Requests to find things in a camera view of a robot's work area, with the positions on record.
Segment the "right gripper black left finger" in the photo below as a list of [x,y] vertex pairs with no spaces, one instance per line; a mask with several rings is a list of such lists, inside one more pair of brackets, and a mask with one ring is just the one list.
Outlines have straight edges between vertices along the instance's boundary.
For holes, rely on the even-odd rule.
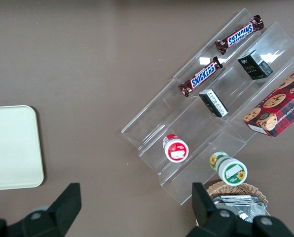
[[64,237],[81,210],[80,183],[71,183],[47,208],[9,226],[9,237]]

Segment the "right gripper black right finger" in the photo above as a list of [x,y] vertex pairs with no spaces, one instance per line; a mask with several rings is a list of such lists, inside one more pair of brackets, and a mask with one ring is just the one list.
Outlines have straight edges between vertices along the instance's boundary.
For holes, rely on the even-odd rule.
[[192,208],[198,221],[189,237],[249,237],[251,224],[214,205],[202,183],[192,184]]

